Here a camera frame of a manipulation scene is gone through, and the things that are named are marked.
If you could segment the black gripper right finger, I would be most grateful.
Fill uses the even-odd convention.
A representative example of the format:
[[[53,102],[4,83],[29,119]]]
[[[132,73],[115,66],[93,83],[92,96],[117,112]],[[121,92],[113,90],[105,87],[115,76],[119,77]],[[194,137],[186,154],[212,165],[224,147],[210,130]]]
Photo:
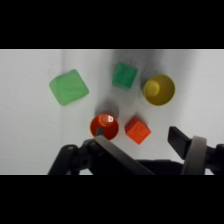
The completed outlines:
[[[169,128],[167,141],[184,161],[182,175],[204,175],[206,169],[224,175],[224,144],[210,147],[205,138],[189,138],[175,126]]]

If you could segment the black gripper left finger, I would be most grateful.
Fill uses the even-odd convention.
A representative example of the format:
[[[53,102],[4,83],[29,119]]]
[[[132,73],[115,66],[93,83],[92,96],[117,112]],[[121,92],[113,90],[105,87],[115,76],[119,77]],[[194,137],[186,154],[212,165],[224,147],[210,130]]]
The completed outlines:
[[[81,147],[63,146],[54,160],[49,175],[79,175],[88,169],[94,175],[153,175],[153,172],[132,159],[106,139],[104,128],[96,136],[85,140]]]

